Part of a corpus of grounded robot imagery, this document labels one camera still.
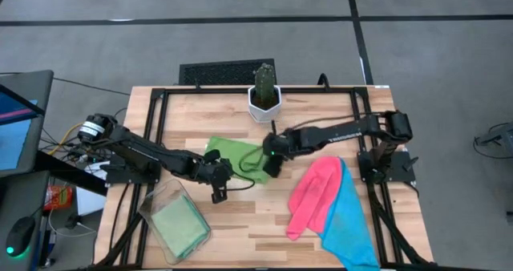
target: red snack bag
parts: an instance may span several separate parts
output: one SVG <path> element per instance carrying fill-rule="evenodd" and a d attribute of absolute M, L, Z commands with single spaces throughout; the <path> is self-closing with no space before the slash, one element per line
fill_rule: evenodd
<path fill-rule="evenodd" d="M 71 187 L 48 186 L 43 210 L 69 208 L 71 206 L 72 190 Z"/>

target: blue cloth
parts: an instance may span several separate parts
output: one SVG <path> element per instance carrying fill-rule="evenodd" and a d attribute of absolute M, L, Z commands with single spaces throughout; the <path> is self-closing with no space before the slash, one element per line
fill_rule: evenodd
<path fill-rule="evenodd" d="M 31 119 L 0 126 L 0 170 L 11 170 L 18 166 Z"/>
<path fill-rule="evenodd" d="M 378 271 L 379 264 L 353 179 L 342 164 L 342 183 L 326 217 L 322 248 L 337 256 L 349 271 Z"/>

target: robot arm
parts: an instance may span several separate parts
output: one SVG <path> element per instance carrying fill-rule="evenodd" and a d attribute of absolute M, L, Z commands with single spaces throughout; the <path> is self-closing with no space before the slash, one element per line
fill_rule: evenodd
<path fill-rule="evenodd" d="M 271 176 L 277 176 L 284 160 L 293 160 L 296 156 L 321 150 L 327 144 L 359 136 L 371 136 L 381 140 L 379 146 L 372 150 L 371 156 L 372 165 L 382 174 L 390 168 L 391 156 L 397 146 L 413 138 L 408 116 L 399 111 L 371 114 L 353 122 L 330 127 L 288 129 L 280 135 L 269 133 L 262 144 L 264 154 L 269 156 L 265 171 Z"/>
<path fill-rule="evenodd" d="M 89 115 L 80 128 L 78 138 L 92 150 L 107 149 L 124 159 L 136 172 L 148 172 L 155 162 L 181 179 L 210 184 L 214 204 L 227 199 L 226 182 L 233 170 L 229 160 L 221 159 L 217 150 L 205 156 L 186 150 L 169 150 L 146 140 L 117 124 L 110 115 Z"/>

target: clear plastic container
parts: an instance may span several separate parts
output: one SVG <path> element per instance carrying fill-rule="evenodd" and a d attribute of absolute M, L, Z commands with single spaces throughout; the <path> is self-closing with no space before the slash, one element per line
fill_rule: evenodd
<path fill-rule="evenodd" d="M 210 238 L 210 226 L 178 180 L 162 183 L 149 193 L 139 212 L 170 265 L 189 257 Z"/>

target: wooden table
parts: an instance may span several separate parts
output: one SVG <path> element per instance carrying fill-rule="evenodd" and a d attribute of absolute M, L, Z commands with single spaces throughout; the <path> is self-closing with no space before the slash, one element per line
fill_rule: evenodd
<path fill-rule="evenodd" d="M 151 89 L 152 87 L 134 87 L 131 92 L 124 125 L 138 135 L 143 134 Z M 368 92 L 372 111 L 395 109 L 388 87 L 368 87 Z M 163 142 L 168 148 L 183 148 L 203 154 L 211 136 L 261 144 L 264 136 L 270 131 L 270 124 L 257 124 L 248 114 L 247 95 L 171 95 L 168 103 L 163 136 Z M 152 140 L 156 135 L 159 109 L 160 106 L 157 103 L 152 124 Z M 307 119 L 352 113 L 348 95 L 283 94 L 277 130 L 282 131 L 287 126 Z M 319 122 L 316 125 L 326 127 L 334 123 L 333 121 Z M 243 192 L 230 192 L 228 200 L 221 204 L 212 204 L 210 186 L 182 181 L 212 227 L 212 237 L 199 251 L 175 265 L 175 268 L 341 267 L 340 261 L 334 255 L 322 249 L 321 241 L 314 232 L 307 229 L 297 241 L 291 241 L 285 235 L 285 228 L 290 220 L 287 202 L 291 191 L 316 158 L 340 156 L 349 166 L 366 215 L 370 235 L 375 243 L 366 186 L 360 181 L 356 160 L 357 151 L 357 140 L 330 144 L 312 155 L 297 157 L 294 161 L 284 163 L 279 178 L 270 179 L 266 185 L 257 185 Z M 169 172 L 163 171 L 161 182 L 171 177 Z M 229 188 L 245 185 L 247 182 L 238 179 L 228 182 Z M 95 245 L 96 261 L 100 261 L 108 252 L 115 210 L 123 188 L 123 185 L 109 188 Z M 432 260 L 416 193 L 401 183 L 391 183 L 389 189 L 397 226 L 421 256 Z M 131 187 L 121 206 L 115 228 L 115 242 L 125 229 L 130 198 Z M 386 227 L 384 225 L 382 227 L 388 258 L 389 261 L 393 261 L 390 235 Z M 132 238 L 134 239 L 131 243 L 129 263 L 135 261 L 139 230 L 135 231 Z M 163 251 L 151 232 L 148 234 L 146 244 L 143 267 L 168 268 Z"/>

